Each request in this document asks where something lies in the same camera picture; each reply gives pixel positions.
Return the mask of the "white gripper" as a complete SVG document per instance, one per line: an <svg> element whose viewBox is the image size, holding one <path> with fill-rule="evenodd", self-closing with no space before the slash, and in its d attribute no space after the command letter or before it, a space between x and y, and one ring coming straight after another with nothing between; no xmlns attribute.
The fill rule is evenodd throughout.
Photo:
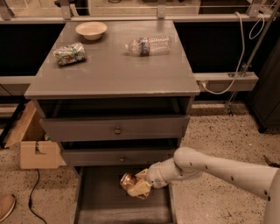
<svg viewBox="0 0 280 224"><path fill-rule="evenodd" d="M157 162L152 164L148 170L144 169L136 174L136 180L131 180L127 184L127 193L131 197L145 200L149 196L152 186L159 189L167 185L168 183L161 173L161 163Z"/></svg>

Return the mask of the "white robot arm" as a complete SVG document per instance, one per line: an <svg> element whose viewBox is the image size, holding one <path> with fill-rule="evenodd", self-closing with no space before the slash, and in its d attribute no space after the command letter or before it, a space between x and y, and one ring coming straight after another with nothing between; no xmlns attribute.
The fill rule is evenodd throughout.
<svg viewBox="0 0 280 224"><path fill-rule="evenodd" d="M192 148L181 147L163 162L157 162L136 175L123 175L120 185L129 196L144 200L151 188L193 179L202 172L265 199L263 224L280 223L280 169L272 166L211 157Z"/></svg>

